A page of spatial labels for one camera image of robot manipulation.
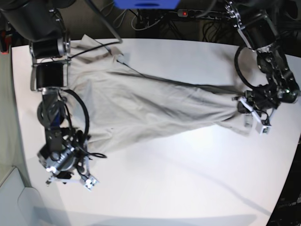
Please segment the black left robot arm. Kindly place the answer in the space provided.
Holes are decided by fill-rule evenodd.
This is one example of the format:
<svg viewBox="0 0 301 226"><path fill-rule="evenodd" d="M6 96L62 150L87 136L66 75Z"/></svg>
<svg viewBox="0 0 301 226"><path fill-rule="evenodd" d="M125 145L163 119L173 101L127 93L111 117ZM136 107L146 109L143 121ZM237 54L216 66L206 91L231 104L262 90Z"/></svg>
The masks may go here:
<svg viewBox="0 0 301 226"><path fill-rule="evenodd" d="M259 111L277 109L281 103L295 103L301 95L280 46L280 35L267 13L267 9L274 5L273 0L225 1L225 9L244 41L235 53L235 69L242 82L250 88L245 93L247 103ZM260 71L266 75L267 84L254 86L243 76L238 58L244 48L257 54L256 62Z"/></svg>

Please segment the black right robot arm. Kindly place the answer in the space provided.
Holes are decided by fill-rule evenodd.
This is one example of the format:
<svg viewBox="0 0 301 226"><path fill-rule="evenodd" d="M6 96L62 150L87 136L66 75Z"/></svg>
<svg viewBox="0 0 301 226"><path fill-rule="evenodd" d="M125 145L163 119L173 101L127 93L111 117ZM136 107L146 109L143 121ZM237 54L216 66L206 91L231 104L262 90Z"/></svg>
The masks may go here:
<svg viewBox="0 0 301 226"><path fill-rule="evenodd" d="M67 88L70 38L63 19L49 0L3 0L0 11L29 41L32 57L30 88L42 94L37 117L44 127L46 143L38 152L38 158L51 175L47 184L55 180L66 183L77 171L80 181L90 185L92 179L87 164L90 121L82 99ZM81 106L85 119L83 130L72 125L67 98L62 92L74 97Z"/></svg>

